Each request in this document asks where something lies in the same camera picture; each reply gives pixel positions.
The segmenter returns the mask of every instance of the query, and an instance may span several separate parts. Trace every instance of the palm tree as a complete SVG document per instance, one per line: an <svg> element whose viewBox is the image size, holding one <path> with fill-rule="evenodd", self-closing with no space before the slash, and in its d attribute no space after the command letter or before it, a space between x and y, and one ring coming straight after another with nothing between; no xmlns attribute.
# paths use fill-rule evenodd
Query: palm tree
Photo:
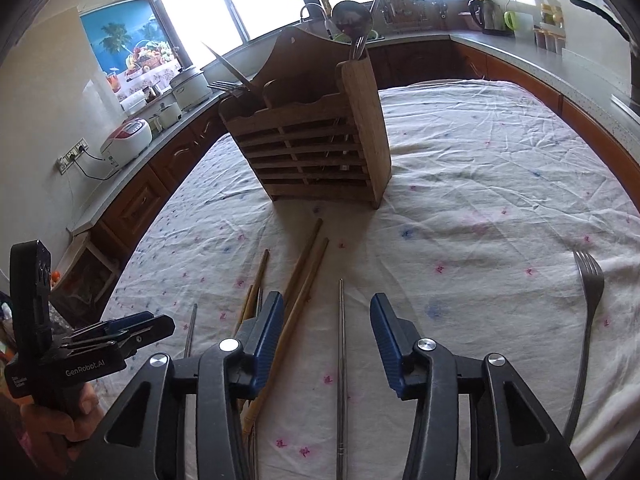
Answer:
<svg viewBox="0 0 640 480"><path fill-rule="evenodd" d="M131 51L126 47L126 43L131 41L131 36L127 34L127 27L124 23L110 22L108 25L102 27L102 31L107 34L100 44L110 54L117 54L121 50Z"/></svg>
<svg viewBox="0 0 640 480"><path fill-rule="evenodd" d="M145 23L145 25L140 28L140 32L146 40L164 40L160 29L158 27L155 27L153 23Z"/></svg>

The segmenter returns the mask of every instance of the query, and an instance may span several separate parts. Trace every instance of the metal screw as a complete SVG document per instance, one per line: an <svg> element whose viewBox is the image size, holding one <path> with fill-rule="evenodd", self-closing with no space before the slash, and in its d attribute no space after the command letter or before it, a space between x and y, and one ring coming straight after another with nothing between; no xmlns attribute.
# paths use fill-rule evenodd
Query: metal screw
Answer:
<svg viewBox="0 0 640 480"><path fill-rule="evenodd" d="M220 349L223 352L232 352L239 346L240 346L240 343L238 342L237 339L229 338L229 339L223 339L222 341L220 341Z"/></svg>
<svg viewBox="0 0 640 480"><path fill-rule="evenodd" d="M502 366L507 362L507 359L500 354L489 354L489 364L493 366Z"/></svg>
<svg viewBox="0 0 640 480"><path fill-rule="evenodd" d="M435 350L436 342L433 339L423 338L418 340L418 348L420 350L424 350L425 352L430 352L431 350Z"/></svg>
<svg viewBox="0 0 640 480"><path fill-rule="evenodd" d="M152 366L164 366L169 361L166 354L154 354L149 358L149 364Z"/></svg>

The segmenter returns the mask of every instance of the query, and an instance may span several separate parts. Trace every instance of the electric kettle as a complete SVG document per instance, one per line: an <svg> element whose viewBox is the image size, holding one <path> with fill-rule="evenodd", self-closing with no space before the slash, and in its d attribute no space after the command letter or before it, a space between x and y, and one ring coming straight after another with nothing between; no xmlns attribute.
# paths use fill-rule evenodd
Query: electric kettle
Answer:
<svg viewBox="0 0 640 480"><path fill-rule="evenodd" d="M484 34L513 36L513 31L504 23L504 12L493 0L469 1L469 12Z"/></svg>

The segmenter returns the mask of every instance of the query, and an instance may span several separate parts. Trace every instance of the white rice cooker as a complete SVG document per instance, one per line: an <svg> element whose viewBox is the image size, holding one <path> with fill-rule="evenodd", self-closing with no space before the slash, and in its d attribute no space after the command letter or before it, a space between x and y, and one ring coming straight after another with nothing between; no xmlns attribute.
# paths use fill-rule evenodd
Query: white rice cooker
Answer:
<svg viewBox="0 0 640 480"><path fill-rule="evenodd" d="M169 83L174 90L175 100L183 112L195 108L211 97L211 88L199 68L191 65L183 68Z"/></svg>
<svg viewBox="0 0 640 480"><path fill-rule="evenodd" d="M120 168L136 158L151 143L151 128L144 119L121 124L100 147L104 160Z"/></svg>

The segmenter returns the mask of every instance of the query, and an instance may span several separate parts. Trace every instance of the white tablecloth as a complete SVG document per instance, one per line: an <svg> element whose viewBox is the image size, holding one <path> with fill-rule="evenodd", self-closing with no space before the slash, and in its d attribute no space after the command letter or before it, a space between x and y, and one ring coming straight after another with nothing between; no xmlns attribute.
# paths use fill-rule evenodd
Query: white tablecloth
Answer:
<svg viewBox="0 0 640 480"><path fill-rule="evenodd" d="M259 420L261 480L335 477L339 278L351 480L401 478L414 419L415 402L386 383L369 323L376 292L455 354L507 356L562 428L586 315L572 256L581 248L606 288L572 449L590 478L604 478L640 428L637 211L585 142L514 84L419 84L380 98L393 176L379 210L271 203L230 136L209 150L140 242L104 314L162 312L175 334L100 380L102 398L111 404L152 352L181 356L194 302L194 353L229 336L262 250L271 250L266 290L283 291L322 217L331 242ZM459 466L468 468L464 440Z"/></svg>

